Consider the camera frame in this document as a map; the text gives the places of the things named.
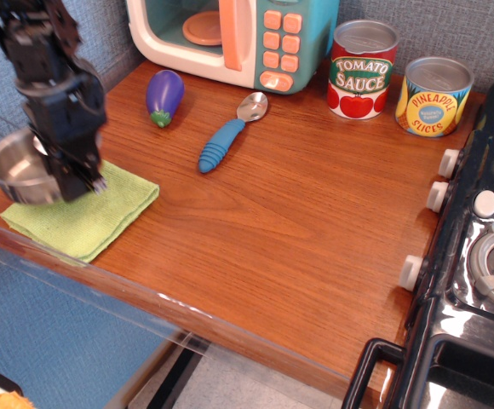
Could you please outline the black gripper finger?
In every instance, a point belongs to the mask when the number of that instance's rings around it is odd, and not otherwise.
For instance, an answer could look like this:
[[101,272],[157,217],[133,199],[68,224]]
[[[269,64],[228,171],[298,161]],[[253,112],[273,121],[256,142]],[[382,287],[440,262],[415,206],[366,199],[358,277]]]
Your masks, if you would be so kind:
[[72,202],[86,193],[103,193],[107,189],[106,179],[92,164],[65,162],[53,165],[53,175],[60,189],[61,198]]

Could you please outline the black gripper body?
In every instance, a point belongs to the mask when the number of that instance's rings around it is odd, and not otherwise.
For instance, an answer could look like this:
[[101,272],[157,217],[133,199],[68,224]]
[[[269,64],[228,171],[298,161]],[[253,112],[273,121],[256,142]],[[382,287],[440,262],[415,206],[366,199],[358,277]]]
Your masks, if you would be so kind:
[[100,179],[101,155],[96,143],[106,122],[105,92],[99,74],[85,59],[75,59],[61,80],[22,83],[24,110],[47,153],[52,172],[74,172]]

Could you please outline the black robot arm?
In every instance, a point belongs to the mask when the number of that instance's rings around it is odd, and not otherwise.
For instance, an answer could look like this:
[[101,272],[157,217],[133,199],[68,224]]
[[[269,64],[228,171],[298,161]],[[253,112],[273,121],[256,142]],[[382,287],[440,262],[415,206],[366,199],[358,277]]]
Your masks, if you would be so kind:
[[106,190],[99,148],[105,90],[94,67],[78,57],[80,43],[63,2],[0,1],[0,47],[26,99],[28,145],[43,167],[3,180],[11,187],[45,181],[57,190],[45,198],[50,203]]

